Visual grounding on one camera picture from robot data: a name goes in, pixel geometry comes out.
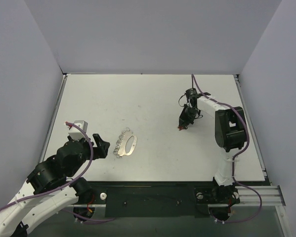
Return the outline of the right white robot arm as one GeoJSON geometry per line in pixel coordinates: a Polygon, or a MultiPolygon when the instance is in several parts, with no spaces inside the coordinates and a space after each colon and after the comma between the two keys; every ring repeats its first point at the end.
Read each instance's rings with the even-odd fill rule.
{"type": "Polygon", "coordinates": [[[218,159],[218,169],[213,177],[210,190],[211,198],[216,202],[234,196],[236,157],[249,143],[248,128],[242,107],[229,107],[205,92],[198,93],[195,88],[185,91],[186,103],[178,120],[178,129],[185,130],[201,112],[214,119],[214,138],[222,149],[218,159]]]}

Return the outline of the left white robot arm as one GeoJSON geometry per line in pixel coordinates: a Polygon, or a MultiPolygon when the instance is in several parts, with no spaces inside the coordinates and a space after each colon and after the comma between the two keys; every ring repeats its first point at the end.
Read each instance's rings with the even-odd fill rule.
{"type": "Polygon", "coordinates": [[[26,237],[68,205],[91,204],[95,200],[92,187],[83,177],[63,187],[86,160],[106,158],[110,143],[98,134],[93,138],[94,142],[88,142],[69,137],[55,155],[35,167],[11,200],[12,206],[0,211],[0,237],[26,237]]]}

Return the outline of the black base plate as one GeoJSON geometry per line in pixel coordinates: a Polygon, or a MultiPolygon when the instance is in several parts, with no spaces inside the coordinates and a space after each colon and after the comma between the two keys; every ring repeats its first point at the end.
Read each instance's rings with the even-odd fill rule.
{"type": "Polygon", "coordinates": [[[96,208],[103,207],[106,218],[204,218],[213,213],[227,220],[232,206],[240,203],[234,185],[219,187],[213,181],[91,181],[90,186],[90,197],[73,208],[85,217],[94,216],[96,208]]]}

